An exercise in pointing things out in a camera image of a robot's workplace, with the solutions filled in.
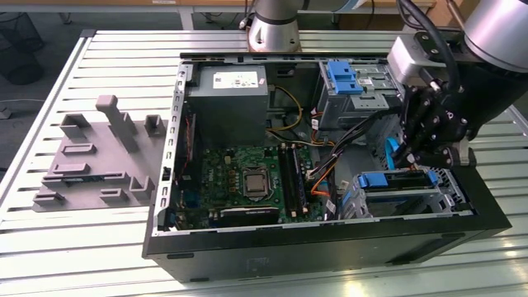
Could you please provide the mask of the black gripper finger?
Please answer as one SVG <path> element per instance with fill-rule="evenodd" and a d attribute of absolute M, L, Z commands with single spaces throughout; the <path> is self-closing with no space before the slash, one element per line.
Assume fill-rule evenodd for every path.
<path fill-rule="evenodd" d="M 442 107 L 448 92 L 434 87 L 406 88 L 404 102 L 400 114 L 402 143 L 395 151 L 396 164 L 412 164 L 414 153 L 420 150 L 434 150 L 442 145 L 436 143 L 439 131 L 447 123 L 446 109 Z"/>
<path fill-rule="evenodd" d="M 475 167 L 478 160 L 468 139 L 414 153 L 415 162 L 432 168 Z"/>

